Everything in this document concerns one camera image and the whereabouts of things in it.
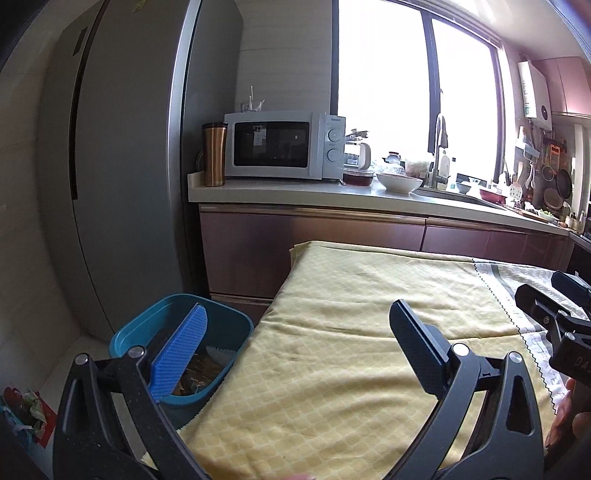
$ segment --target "brown cabinet drawer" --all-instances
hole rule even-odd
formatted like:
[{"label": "brown cabinet drawer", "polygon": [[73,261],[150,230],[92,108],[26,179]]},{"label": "brown cabinet drawer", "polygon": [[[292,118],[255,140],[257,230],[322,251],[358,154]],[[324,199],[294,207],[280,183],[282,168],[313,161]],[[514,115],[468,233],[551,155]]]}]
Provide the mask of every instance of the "brown cabinet drawer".
[{"label": "brown cabinet drawer", "polygon": [[[272,299],[290,272],[290,248],[311,240],[413,251],[421,248],[425,228],[421,219],[415,223],[389,223],[323,218],[312,216],[319,215],[308,211],[312,209],[301,210],[304,215],[204,209],[200,218],[209,290]],[[335,211],[333,215],[356,218],[357,213]]]},{"label": "brown cabinet drawer", "polygon": [[444,226],[428,226],[422,250],[434,254],[484,258],[490,232]]},{"label": "brown cabinet drawer", "polygon": [[520,263],[535,267],[545,267],[546,253],[550,245],[550,239],[550,235],[529,233],[525,241],[525,248]]},{"label": "brown cabinet drawer", "polygon": [[487,260],[498,262],[521,263],[527,235],[513,232],[491,232],[486,246]]}]

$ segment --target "refrigerator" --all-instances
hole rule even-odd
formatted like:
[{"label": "refrigerator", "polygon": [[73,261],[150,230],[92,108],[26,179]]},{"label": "refrigerator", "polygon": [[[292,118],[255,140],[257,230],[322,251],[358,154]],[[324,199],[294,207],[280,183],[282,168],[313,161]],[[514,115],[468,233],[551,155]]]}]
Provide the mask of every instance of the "refrigerator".
[{"label": "refrigerator", "polygon": [[234,0],[104,0],[62,33],[41,98],[37,183],[60,286],[92,335],[208,294],[187,198],[201,125],[232,112]]}]

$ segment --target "white wall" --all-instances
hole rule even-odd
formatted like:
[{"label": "white wall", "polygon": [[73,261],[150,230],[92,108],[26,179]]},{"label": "white wall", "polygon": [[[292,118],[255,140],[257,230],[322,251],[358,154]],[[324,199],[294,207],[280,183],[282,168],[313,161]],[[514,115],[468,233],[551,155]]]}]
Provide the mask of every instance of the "white wall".
[{"label": "white wall", "polygon": [[265,99],[265,110],[330,110],[331,0],[236,0],[244,30],[236,111]]},{"label": "white wall", "polygon": [[35,138],[51,51],[95,1],[49,0],[0,72],[0,391],[40,388],[80,335],[41,231]]}]

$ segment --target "microwave window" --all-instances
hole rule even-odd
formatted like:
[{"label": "microwave window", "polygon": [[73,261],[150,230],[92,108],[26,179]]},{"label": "microwave window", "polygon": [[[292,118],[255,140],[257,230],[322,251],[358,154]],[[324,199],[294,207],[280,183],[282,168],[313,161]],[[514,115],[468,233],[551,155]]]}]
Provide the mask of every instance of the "microwave window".
[{"label": "microwave window", "polygon": [[243,122],[234,126],[234,165],[308,167],[308,122]]}]

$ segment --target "window pane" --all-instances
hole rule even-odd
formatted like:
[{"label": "window pane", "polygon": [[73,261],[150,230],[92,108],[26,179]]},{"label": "window pane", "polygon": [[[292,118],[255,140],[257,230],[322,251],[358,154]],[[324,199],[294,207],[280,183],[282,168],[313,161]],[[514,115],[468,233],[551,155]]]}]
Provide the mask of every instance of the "window pane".
[{"label": "window pane", "polygon": [[495,74],[487,45],[438,20],[433,21],[441,112],[446,119],[449,148],[457,171],[490,180],[497,149]]},{"label": "window pane", "polygon": [[427,155],[429,79],[421,14],[383,0],[339,1],[339,115],[368,130],[372,157]]}]

